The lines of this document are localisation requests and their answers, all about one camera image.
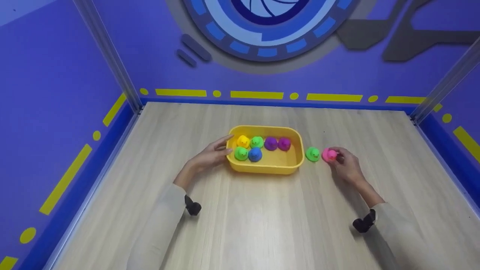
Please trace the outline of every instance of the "blue circle design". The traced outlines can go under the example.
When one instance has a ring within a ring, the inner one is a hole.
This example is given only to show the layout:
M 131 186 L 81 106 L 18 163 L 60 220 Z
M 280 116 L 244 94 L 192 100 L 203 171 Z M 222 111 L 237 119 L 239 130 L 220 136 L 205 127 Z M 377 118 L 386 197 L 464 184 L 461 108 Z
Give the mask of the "blue circle design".
M 322 43 L 359 0 L 183 0 L 200 31 L 236 57 L 280 61 Z
M 254 24 L 277 25 L 297 15 L 306 6 L 308 1 L 309 0 L 232 0 L 232 4 L 242 17 Z

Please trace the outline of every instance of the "yellow tray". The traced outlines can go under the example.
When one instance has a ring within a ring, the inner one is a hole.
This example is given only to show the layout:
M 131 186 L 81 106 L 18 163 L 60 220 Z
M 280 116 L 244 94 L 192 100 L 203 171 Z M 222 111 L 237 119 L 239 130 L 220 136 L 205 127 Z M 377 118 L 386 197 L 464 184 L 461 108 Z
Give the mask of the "yellow tray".
M 291 147 L 288 151 L 277 149 L 268 151 L 262 148 L 262 159 L 258 162 L 250 160 L 239 161 L 232 152 L 227 156 L 232 169 L 238 172 L 255 172 L 255 173 L 272 173 L 272 174 L 292 174 L 303 163 L 305 159 L 303 142 L 300 134 L 289 127 L 280 126 L 255 126 L 255 125 L 239 125 L 230 130 L 230 134 L 234 134 L 227 142 L 227 147 L 235 151 L 237 147 L 237 139 L 241 135 L 247 136 L 249 139 L 254 136 L 261 136 L 264 140 L 268 136 L 272 136 L 277 140 L 280 137 L 286 137 L 291 141 Z

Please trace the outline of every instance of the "rubber duck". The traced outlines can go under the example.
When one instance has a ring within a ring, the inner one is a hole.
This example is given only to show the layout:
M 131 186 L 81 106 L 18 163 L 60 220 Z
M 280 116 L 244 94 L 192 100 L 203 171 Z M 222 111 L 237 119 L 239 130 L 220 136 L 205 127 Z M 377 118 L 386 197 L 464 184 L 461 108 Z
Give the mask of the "rubber duck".
M 265 139 L 264 147 L 265 147 L 265 149 L 267 149 L 269 151 L 273 151 L 278 147 L 278 143 L 277 143 L 275 138 L 267 137 Z
M 315 147 L 309 147 L 305 152 L 305 156 L 308 160 L 316 162 L 320 158 L 320 150 Z
M 328 148 L 325 148 L 322 152 L 322 159 L 327 163 L 335 160 L 336 157 L 337 157 L 337 152 L 335 150 L 330 150 Z
M 247 138 L 247 136 L 241 135 L 241 136 L 237 139 L 237 145 L 238 145 L 238 146 L 241 146 L 241 147 L 243 147 L 243 148 L 248 148 L 248 146 L 250 146 L 250 140 Z
M 288 151 L 290 149 L 291 142 L 288 138 L 282 137 L 278 140 L 278 149 L 282 151 Z
M 245 147 L 238 146 L 235 148 L 234 156 L 240 161 L 244 161 L 248 158 L 248 150 Z
M 264 139 L 260 136 L 253 137 L 250 140 L 250 147 L 251 148 L 254 148 L 254 147 L 262 148 L 262 147 L 264 147 Z
M 258 147 L 254 147 L 250 149 L 248 152 L 248 159 L 250 159 L 251 162 L 257 162 L 262 159 L 262 151 Z

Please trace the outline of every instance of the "hand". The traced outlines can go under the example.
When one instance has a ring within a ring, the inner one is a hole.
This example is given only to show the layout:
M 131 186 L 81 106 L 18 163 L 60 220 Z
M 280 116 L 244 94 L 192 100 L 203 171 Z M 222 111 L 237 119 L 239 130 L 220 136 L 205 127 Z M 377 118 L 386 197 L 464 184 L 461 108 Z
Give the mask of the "hand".
M 232 137 L 233 135 L 227 135 L 210 143 L 204 150 L 189 160 L 189 163 L 197 172 L 201 172 L 225 162 L 227 155 L 232 152 L 232 149 L 226 148 L 227 141 Z
M 353 185 L 355 188 L 358 188 L 359 185 L 367 182 L 361 171 L 359 159 L 355 155 L 342 147 L 330 147 L 330 150 L 340 153 L 337 160 L 330 162 L 330 164 L 335 167 L 339 177 Z

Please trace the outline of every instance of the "purple wall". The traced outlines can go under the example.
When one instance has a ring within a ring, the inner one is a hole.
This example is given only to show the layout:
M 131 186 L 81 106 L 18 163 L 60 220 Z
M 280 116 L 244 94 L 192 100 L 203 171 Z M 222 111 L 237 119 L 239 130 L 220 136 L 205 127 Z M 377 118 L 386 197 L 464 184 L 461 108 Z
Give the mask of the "purple wall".
M 480 64 L 437 105 L 420 127 L 480 206 Z
M 108 126 L 102 121 L 121 89 L 71 0 L 57 0 L 0 26 L 0 40 L 0 263 L 7 267 L 17 258 L 17 269 L 76 184 L 77 177 L 51 213 L 39 211 L 81 149 L 92 148 L 88 163 L 108 143 L 118 117 Z M 126 102 L 120 105 L 120 111 L 131 111 Z M 76 176 L 83 172 L 84 166 Z M 68 225 L 68 217 L 59 216 L 58 223 Z M 21 235 L 31 227 L 36 233 L 29 241 L 28 231 Z M 50 235 L 50 245 L 56 237 Z
M 475 141 L 480 142 L 480 125 L 477 121 L 477 117 L 480 114 L 478 104 L 480 99 L 479 90 L 480 64 L 463 78 L 453 91 L 442 100 L 440 103 L 442 105 L 441 109 L 437 112 L 432 112 L 432 116 L 442 125 L 444 130 L 449 133 L 456 145 L 480 171 L 480 160 L 476 160 L 453 133 L 457 127 L 462 126 Z M 480 155 L 478 149 L 474 148 L 473 151 L 475 151 L 477 155 Z
M 367 18 L 384 19 L 390 14 L 394 0 L 364 0 L 373 3 Z M 386 39 L 368 50 L 352 51 L 339 44 L 324 56 L 311 57 L 306 53 L 282 63 L 248 63 L 225 56 L 205 38 L 197 41 L 212 54 L 213 61 L 204 63 L 180 42 L 184 33 L 199 36 L 192 30 L 187 17 L 171 12 L 170 0 L 94 0 L 102 20 L 137 90 L 145 88 L 147 95 L 139 94 L 143 101 L 166 99 L 157 96 L 156 88 L 202 89 L 206 97 L 194 98 L 199 102 L 256 101 L 258 99 L 231 98 L 234 91 L 276 91 L 284 93 L 281 100 L 262 99 L 262 102 L 303 104 L 345 104 L 373 107 L 416 106 L 416 104 L 385 103 L 389 96 L 424 97 L 466 51 L 468 46 L 437 45 L 406 62 L 385 62 L 382 53 L 409 0 Z M 412 18 L 416 29 L 480 30 L 476 10 L 480 2 L 469 0 L 434 0 L 420 8 Z M 192 68 L 175 54 L 177 49 L 188 52 L 197 61 Z M 213 91 L 220 91 L 216 98 Z M 291 93 L 298 98 L 291 100 Z M 360 102 L 308 101 L 308 93 L 363 95 Z M 369 102 L 370 96 L 378 100 Z

